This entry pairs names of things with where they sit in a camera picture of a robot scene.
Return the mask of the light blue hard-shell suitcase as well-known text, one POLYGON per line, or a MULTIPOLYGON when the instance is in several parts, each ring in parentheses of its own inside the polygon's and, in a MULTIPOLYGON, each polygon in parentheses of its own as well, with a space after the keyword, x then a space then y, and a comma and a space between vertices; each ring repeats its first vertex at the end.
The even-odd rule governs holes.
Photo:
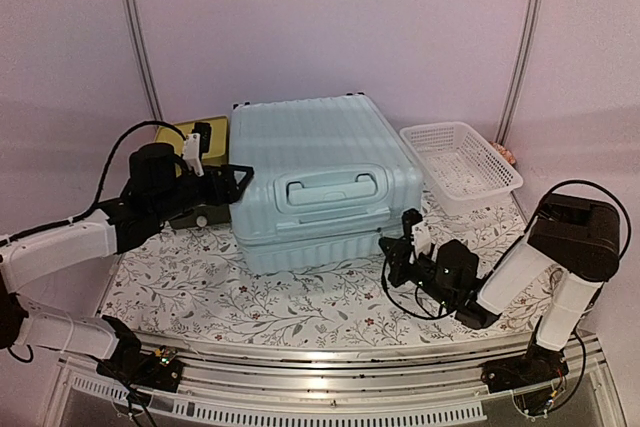
POLYGON ((373 255, 421 205, 421 169, 362 93, 236 108, 229 160, 254 170, 230 214, 255 274, 373 255))

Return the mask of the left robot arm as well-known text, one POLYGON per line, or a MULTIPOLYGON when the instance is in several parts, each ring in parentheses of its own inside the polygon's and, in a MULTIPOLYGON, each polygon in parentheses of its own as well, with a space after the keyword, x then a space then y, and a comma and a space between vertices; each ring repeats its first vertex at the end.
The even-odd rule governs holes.
POLYGON ((151 143, 129 158, 121 194, 94 203, 70 219, 1 240, 1 347, 42 347, 85 355, 103 374, 141 380, 148 357, 138 337, 112 316, 83 317, 19 297, 20 290, 53 272, 142 246, 164 224, 199 206, 238 202, 254 176, 250 166, 204 166, 191 135, 179 156, 167 143, 151 143))

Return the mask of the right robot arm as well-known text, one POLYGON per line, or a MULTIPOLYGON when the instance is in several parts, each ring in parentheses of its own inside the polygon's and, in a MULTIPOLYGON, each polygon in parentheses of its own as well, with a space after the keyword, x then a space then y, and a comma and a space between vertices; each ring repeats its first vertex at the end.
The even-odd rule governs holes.
POLYGON ((628 211, 609 190, 589 181, 603 199, 563 195, 557 186, 539 200, 523 232, 484 275, 479 257, 459 240, 436 246, 424 217, 415 209, 402 215, 403 234, 382 237, 383 290, 410 283, 440 307, 418 319, 435 322, 452 316, 464 327, 485 330, 543 274, 549 274, 550 304, 532 329, 524 353, 490 360, 481 379, 492 393, 564 380, 569 368, 567 342, 618 272, 630 244, 628 211))

